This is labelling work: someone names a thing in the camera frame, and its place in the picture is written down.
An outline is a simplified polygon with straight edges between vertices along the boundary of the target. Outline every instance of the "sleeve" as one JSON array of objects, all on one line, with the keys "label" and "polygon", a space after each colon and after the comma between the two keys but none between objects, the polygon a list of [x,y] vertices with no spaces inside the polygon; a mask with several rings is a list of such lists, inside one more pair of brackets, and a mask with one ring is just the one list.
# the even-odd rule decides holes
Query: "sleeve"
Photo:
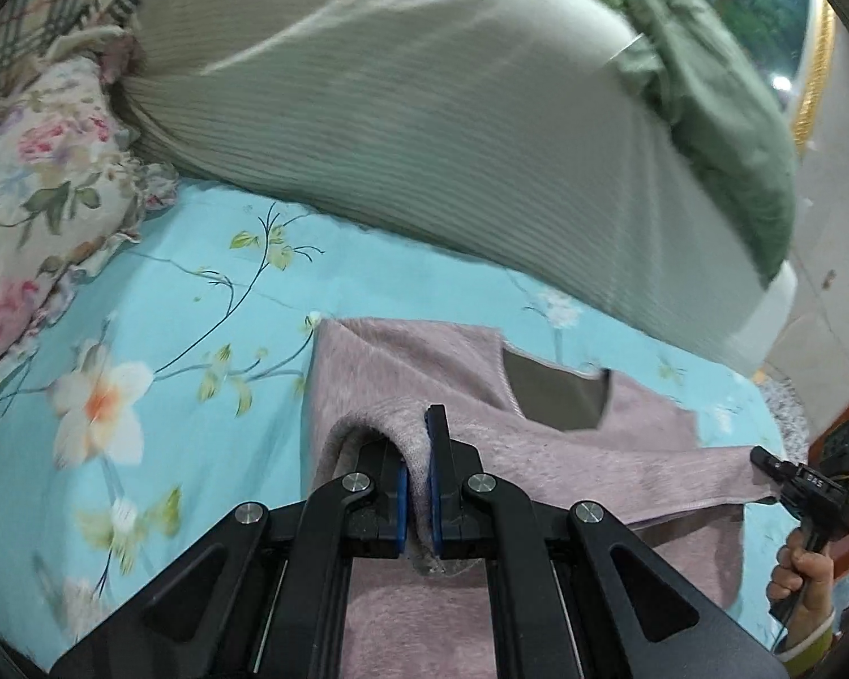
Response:
[{"label": "sleeve", "polygon": [[824,658],[824,654],[833,644],[834,619],[835,613],[831,613],[830,617],[798,646],[793,646],[788,651],[779,650],[776,653],[790,677],[803,676]]}]

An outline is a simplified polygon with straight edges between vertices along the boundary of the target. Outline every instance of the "pink fleece cloth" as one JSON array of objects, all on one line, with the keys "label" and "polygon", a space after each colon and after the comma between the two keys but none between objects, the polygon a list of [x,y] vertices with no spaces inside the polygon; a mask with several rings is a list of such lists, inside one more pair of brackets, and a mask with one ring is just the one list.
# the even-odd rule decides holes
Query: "pink fleece cloth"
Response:
[{"label": "pink fleece cloth", "polygon": [[598,501],[714,602],[738,593],[743,503],[775,494],[749,447],[700,448],[694,414],[616,372],[604,381],[596,429],[536,423],[521,412],[505,351],[497,330],[478,326],[342,319],[318,329],[308,399],[314,485],[351,471],[372,435],[387,436],[408,465],[410,542],[419,545],[418,569],[408,558],[355,561],[343,679],[496,676],[482,566],[448,575],[430,555],[431,403],[445,405],[451,437],[477,447],[485,471],[535,501]]}]

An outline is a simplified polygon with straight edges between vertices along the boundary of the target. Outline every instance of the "black controller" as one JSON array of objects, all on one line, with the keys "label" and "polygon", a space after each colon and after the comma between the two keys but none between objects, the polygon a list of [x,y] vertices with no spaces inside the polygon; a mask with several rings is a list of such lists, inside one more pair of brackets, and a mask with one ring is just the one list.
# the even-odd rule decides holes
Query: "black controller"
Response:
[{"label": "black controller", "polygon": [[[781,485],[779,501],[800,521],[806,551],[823,551],[849,534],[849,421],[827,435],[817,466],[781,462],[759,446],[752,449],[752,464]],[[770,614],[782,626],[807,587],[771,606]]]}]

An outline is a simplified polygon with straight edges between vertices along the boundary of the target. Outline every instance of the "gold picture frame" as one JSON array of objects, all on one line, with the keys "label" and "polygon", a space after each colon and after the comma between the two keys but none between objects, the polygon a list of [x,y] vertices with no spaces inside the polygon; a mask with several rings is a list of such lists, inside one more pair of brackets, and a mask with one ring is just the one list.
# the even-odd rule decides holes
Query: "gold picture frame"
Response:
[{"label": "gold picture frame", "polygon": [[792,135],[799,154],[805,152],[814,131],[817,108],[830,73],[835,35],[837,13],[826,0],[811,0],[811,23],[806,35],[806,53],[802,57],[802,73],[799,74],[803,85],[796,102],[790,106],[793,110]]}]

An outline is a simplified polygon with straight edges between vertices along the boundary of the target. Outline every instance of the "finger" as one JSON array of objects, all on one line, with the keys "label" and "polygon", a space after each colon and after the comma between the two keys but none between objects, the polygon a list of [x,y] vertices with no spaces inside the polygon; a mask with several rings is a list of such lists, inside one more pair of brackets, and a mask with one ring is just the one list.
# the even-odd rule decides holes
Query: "finger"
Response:
[{"label": "finger", "polygon": [[775,566],[770,572],[770,581],[780,587],[785,587],[791,592],[802,589],[802,577],[796,574],[792,569],[784,569],[782,566]]},{"label": "finger", "polygon": [[791,559],[793,569],[812,582],[833,584],[833,560],[830,557],[797,548],[791,554]]},{"label": "finger", "polygon": [[805,546],[805,534],[801,528],[796,528],[786,537],[786,545],[790,547],[790,551],[795,551],[797,548]]},{"label": "finger", "polygon": [[781,587],[780,585],[772,582],[767,585],[767,599],[770,602],[777,602],[778,600],[783,600],[788,598],[792,592],[785,587]]},{"label": "finger", "polygon": [[777,552],[777,563],[784,569],[792,569],[792,549],[788,546],[781,546]]}]

